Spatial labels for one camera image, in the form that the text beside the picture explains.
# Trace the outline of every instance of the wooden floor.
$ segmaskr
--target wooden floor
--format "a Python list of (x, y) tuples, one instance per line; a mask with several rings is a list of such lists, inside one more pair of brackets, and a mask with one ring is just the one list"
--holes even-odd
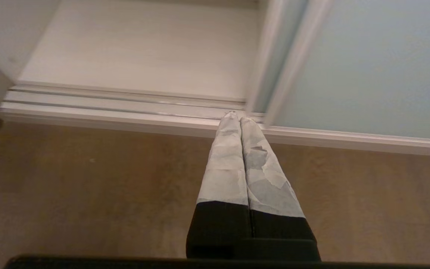
[[(0, 268), (22, 253), (184, 257), (211, 143), (7, 124)], [(430, 157), (272, 146), (324, 261), (430, 263)]]

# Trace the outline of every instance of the brown floor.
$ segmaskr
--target brown floor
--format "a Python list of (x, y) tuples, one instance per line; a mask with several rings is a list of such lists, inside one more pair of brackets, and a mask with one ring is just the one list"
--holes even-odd
[[(211, 139), (9, 123), (0, 268), (17, 254), (184, 257)], [(430, 263), (430, 157), (273, 145), (321, 257)]]

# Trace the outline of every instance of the frosted glass panel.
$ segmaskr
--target frosted glass panel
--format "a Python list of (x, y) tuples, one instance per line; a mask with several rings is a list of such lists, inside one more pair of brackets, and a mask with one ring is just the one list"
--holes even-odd
[(275, 89), (278, 76), (283, 68), (285, 58), (290, 50), (307, 4), (307, 0), (285, 1), (287, 1), (287, 7), (281, 16), (280, 31), (275, 41), (273, 55), (270, 58), (267, 71), (261, 82), (261, 90), (255, 103), (255, 112), (266, 112), (271, 94), (273, 93), (273, 89)]
[(275, 125), (430, 138), (430, 1), (337, 0)]

